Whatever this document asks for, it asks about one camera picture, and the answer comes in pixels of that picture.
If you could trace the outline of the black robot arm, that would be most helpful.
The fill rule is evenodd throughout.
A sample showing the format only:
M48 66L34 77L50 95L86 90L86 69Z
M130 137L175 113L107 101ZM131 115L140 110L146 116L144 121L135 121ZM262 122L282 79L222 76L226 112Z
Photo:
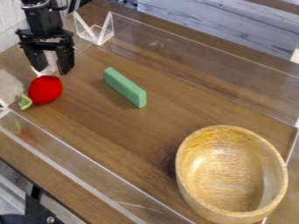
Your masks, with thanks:
M75 67L74 33L63 29L62 14L67 6L56 0L22 0L22 9L30 25L18 29L19 45L32 68L40 72L48 65L46 51L56 52L56 65L62 75Z

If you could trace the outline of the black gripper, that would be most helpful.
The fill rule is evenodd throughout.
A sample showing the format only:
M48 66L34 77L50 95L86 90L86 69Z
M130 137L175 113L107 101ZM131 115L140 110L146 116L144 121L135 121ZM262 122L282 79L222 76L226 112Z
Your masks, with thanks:
M63 29L62 11L67 4L23 3L28 28L18 29L20 47L31 62L34 69L40 72L48 66L44 51L55 51L58 55L58 68L66 75L75 66L75 52L72 32Z

